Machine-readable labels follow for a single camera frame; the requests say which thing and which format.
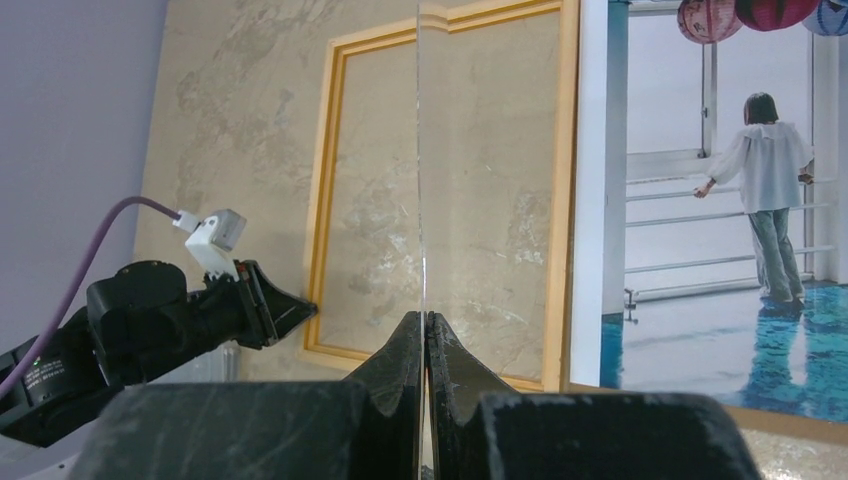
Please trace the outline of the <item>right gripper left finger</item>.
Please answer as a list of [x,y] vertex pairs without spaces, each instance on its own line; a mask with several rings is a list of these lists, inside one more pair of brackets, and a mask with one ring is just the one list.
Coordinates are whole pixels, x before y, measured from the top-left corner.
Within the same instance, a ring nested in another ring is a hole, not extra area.
[[105,408],[73,479],[415,479],[421,320],[341,380],[154,384]]

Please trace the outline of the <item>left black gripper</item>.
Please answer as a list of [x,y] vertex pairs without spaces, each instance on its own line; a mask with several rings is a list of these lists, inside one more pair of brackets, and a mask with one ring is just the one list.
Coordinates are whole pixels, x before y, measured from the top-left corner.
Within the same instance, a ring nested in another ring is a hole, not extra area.
[[261,350],[318,314],[318,306],[275,286],[255,260],[235,260],[235,274],[203,275],[201,313],[223,341]]

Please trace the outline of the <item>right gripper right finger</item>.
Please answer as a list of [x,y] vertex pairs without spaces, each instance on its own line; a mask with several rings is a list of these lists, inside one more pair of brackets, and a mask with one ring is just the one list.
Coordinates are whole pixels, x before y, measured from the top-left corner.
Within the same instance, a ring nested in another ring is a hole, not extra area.
[[438,479],[744,480],[761,473],[731,416],[684,393],[520,393],[425,323]]

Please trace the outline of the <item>orange wooden picture frame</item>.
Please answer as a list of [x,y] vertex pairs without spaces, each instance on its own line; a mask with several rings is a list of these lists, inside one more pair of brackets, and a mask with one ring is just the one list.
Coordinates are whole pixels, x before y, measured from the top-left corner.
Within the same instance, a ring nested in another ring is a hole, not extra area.
[[454,34],[545,14],[558,17],[560,52],[542,369],[538,380],[510,375],[503,378],[509,385],[526,392],[565,391],[570,385],[580,2],[478,1],[444,11],[416,14],[412,18],[330,39],[325,56],[304,253],[304,269],[308,274],[305,292],[310,300],[322,305],[348,58],[413,43],[421,25]]

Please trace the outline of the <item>photo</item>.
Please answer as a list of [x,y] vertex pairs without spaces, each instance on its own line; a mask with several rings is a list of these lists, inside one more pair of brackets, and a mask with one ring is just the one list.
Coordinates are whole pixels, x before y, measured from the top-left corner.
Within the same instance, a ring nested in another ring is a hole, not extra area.
[[585,1],[567,387],[847,442],[847,5]]

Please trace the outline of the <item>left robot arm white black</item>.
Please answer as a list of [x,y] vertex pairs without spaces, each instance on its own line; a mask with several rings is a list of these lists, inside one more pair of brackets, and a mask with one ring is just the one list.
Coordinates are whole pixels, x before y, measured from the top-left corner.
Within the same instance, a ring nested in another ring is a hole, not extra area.
[[46,448],[97,418],[126,387],[158,379],[234,341],[261,350],[318,312],[253,260],[190,291],[173,264],[141,261],[91,284],[87,303],[1,398],[1,434]]

